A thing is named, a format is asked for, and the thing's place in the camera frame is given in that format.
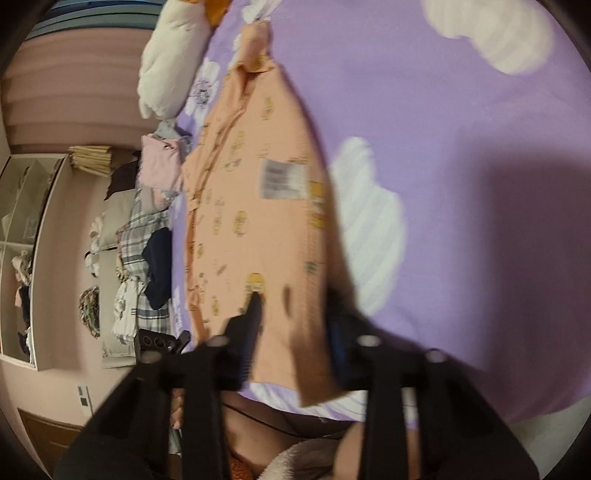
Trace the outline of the orange duck print garment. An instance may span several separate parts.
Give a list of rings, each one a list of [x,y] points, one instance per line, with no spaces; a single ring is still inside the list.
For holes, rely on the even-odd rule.
[[[270,52],[270,23],[247,24],[183,167],[185,298],[198,342],[263,304],[252,377],[301,404],[341,395],[325,337],[331,191],[300,100]]]

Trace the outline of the white plush duck toy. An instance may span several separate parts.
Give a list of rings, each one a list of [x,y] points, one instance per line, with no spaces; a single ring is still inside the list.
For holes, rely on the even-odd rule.
[[[209,0],[164,3],[141,55],[137,95],[142,118],[167,120],[179,113],[229,5]]]

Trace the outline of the folded pink garment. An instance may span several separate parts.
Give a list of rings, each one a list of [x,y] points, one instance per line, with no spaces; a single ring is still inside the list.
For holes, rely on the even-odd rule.
[[[154,135],[141,138],[141,160],[137,181],[141,186],[180,192],[182,188],[182,151],[176,139]]]

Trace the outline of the purple floral bed sheet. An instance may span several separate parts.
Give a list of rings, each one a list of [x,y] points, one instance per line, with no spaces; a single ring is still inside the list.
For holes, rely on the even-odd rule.
[[[509,423],[588,397],[590,73],[557,21],[536,1],[233,1],[177,118],[193,150],[259,21],[327,171],[327,289],[446,353]]]

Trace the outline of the dark navy garment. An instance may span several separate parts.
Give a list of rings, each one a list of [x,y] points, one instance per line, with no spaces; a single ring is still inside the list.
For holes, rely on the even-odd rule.
[[[142,258],[148,265],[144,294],[152,309],[161,309],[172,295],[172,234],[168,228],[153,232]]]

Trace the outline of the peach window curtain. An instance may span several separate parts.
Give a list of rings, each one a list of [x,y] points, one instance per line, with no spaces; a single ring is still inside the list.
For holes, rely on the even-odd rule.
[[[75,145],[136,150],[156,129],[136,93],[146,30],[79,29],[22,44],[1,81],[3,122],[14,153]]]

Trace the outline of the white open shelf cabinet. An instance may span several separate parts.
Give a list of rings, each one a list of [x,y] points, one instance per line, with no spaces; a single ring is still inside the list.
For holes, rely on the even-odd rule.
[[[52,366],[44,303],[70,177],[64,154],[14,154],[1,170],[1,359],[35,371]]]

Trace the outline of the plaid grey blanket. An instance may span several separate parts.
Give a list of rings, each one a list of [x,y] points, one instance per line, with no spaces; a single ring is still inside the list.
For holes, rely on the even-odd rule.
[[[115,294],[111,331],[123,344],[129,344],[138,329],[172,332],[169,301],[156,309],[146,296],[149,265],[142,256],[152,234],[167,226],[167,207],[161,209],[156,205],[152,189],[137,189],[132,197],[130,218],[117,231],[120,285]]]

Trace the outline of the grey folded garment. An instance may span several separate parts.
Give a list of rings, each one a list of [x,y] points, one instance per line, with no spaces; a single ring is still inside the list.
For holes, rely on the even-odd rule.
[[[161,120],[153,134],[164,140],[177,140],[185,155],[191,151],[191,138],[176,129],[173,119]]]

